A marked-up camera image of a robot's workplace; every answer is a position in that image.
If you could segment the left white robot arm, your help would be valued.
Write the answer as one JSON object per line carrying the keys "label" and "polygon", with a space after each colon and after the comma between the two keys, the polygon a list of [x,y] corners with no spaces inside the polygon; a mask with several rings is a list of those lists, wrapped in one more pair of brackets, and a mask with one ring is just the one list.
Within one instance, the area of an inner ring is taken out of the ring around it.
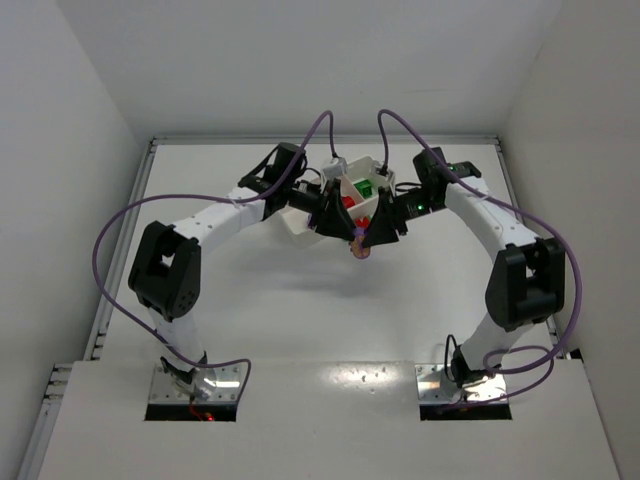
{"label": "left white robot arm", "polygon": [[144,229],[128,286],[167,343],[164,371],[182,387],[195,390],[206,376],[207,354],[191,313],[201,290],[204,255],[286,206],[309,214],[320,234],[354,240],[355,224],[341,200],[345,159],[333,155],[326,161],[318,184],[302,180],[306,167],[305,151],[281,142],[224,202],[169,225],[154,221]]}

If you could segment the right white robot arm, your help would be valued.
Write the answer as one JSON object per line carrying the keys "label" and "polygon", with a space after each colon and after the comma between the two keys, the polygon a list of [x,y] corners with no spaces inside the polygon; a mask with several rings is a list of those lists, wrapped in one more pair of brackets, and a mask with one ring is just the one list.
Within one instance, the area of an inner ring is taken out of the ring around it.
{"label": "right white robot arm", "polygon": [[463,386],[499,368],[526,332],[563,309],[565,249],[557,239],[541,238],[491,202],[473,163],[441,166],[443,158],[439,147],[416,155],[419,186],[404,193],[380,188],[367,229],[354,235],[364,249],[395,243],[407,233],[408,221],[448,210],[479,240],[493,263],[484,294],[487,312],[473,334],[456,346],[448,367],[451,381]]}

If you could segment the red lego brick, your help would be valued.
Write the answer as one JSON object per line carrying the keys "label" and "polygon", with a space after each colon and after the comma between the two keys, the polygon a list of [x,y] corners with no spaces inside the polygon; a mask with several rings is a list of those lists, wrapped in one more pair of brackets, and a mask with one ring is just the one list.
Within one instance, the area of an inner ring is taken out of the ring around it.
{"label": "red lego brick", "polygon": [[355,200],[350,196],[343,196],[341,200],[346,209],[352,208],[356,205]]}

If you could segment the purple lego top brick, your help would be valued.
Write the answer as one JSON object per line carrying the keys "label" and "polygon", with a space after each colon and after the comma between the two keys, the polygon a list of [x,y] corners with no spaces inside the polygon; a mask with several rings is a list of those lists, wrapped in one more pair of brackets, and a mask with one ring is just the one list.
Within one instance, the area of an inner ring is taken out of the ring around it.
{"label": "purple lego top brick", "polygon": [[363,243],[366,237],[366,230],[362,228],[356,228],[354,230],[354,238],[349,242],[349,247],[352,255],[359,260],[367,259],[370,256],[371,249],[364,247]]}

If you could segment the green lego end brick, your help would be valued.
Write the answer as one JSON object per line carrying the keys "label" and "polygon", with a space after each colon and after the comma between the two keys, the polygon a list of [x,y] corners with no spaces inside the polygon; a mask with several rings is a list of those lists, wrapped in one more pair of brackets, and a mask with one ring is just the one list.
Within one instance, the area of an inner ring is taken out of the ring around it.
{"label": "green lego end brick", "polygon": [[362,179],[354,183],[354,188],[363,199],[371,198],[374,195],[374,185],[369,179]]}

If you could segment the red lego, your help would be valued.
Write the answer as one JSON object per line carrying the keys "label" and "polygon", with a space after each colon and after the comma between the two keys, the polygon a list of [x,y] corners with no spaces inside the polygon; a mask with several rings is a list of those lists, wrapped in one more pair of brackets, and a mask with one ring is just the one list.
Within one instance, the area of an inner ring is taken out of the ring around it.
{"label": "red lego", "polygon": [[370,224],[370,218],[368,216],[361,217],[355,220],[355,225],[360,228],[367,228]]}

